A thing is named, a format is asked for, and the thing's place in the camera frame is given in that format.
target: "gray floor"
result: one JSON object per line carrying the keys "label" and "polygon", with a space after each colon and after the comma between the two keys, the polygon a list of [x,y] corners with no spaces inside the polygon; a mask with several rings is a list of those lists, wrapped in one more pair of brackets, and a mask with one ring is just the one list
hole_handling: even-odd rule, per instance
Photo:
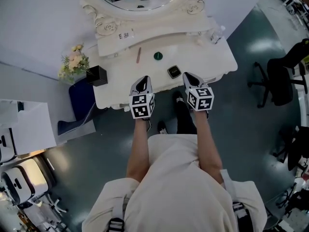
{"label": "gray floor", "polygon": [[[266,202],[287,189],[294,180],[292,172],[270,155],[278,149],[278,131],[282,126],[300,123],[295,92],[294,100],[281,107],[270,101],[258,109],[264,90],[247,87],[248,80],[260,80],[253,63],[265,66],[270,58],[284,56],[279,39],[264,14],[256,7],[228,39],[239,69],[210,86],[215,101],[210,125],[224,167],[237,181],[253,180]],[[173,90],[156,95],[152,116],[154,127],[160,119],[168,121],[170,133],[176,131],[171,106]],[[74,231],[81,230],[97,196],[107,181],[125,176],[132,144],[134,121],[130,113],[108,110],[95,120],[97,132],[44,153],[58,181],[53,189],[70,211],[64,219]],[[152,128],[149,135],[155,134]]]}

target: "white wall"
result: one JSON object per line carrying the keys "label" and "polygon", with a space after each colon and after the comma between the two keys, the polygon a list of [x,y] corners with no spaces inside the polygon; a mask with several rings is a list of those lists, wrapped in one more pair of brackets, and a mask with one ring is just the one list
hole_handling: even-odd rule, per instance
{"label": "white wall", "polygon": [[0,99],[46,102],[56,143],[95,132],[92,121],[70,133],[57,136],[59,120],[74,121],[69,85],[16,67],[0,64]]}
{"label": "white wall", "polygon": [[[206,8],[228,37],[257,2],[206,0]],[[0,18],[0,61],[52,78],[73,44],[96,44],[92,19],[79,0],[0,0]]]}
{"label": "white wall", "polygon": [[228,38],[259,0],[206,0],[206,12],[226,27]]}
{"label": "white wall", "polygon": [[96,44],[79,0],[0,0],[0,61],[57,79],[71,46]]}

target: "white vanity table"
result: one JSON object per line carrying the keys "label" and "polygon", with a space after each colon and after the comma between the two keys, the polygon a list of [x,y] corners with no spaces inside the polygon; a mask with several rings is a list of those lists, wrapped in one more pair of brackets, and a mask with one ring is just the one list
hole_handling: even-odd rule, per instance
{"label": "white vanity table", "polygon": [[[131,85],[144,75],[150,76],[154,93],[183,85],[182,75],[171,79],[167,72],[174,65],[208,83],[237,70],[226,39],[212,44],[208,38],[215,21],[207,18],[204,0],[86,1],[82,6],[94,19],[98,39],[98,47],[86,54],[90,66],[103,67],[108,76],[108,84],[94,87],[100,109],[126,106]],[[159,7],[133,10],[137,3],[153,6],[158,2]],[[161,60],[154,59],[156,52],[163,54]]]}

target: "buckle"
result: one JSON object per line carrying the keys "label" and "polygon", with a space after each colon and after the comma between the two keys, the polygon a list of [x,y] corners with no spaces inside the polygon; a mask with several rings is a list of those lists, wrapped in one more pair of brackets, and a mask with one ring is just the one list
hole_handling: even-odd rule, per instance
{"label": "buckle", "polygon": [[120,218],[112,218],[109,223],[108,223],[108,229],[107,232],[109,231],[119,231],[119,232],[124,232],[125,231],[125,222],[120,219]]}

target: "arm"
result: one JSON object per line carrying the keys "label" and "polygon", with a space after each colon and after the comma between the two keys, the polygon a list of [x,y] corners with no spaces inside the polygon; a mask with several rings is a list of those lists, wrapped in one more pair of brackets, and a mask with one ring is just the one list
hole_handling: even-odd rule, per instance
{"label": "arm", "polygon": [[207,114],[205,111],[194,111],[194,114],[197,125],[197,154],[200,168],[221,184],[223,183],[220,173],[222,161],[211,135]]}
{"label": "arm", "polygon": [[126,176],[139,182],[149,169],[147,123],[142,119],[135,120],[135,129],[131,155],[126,169]]}

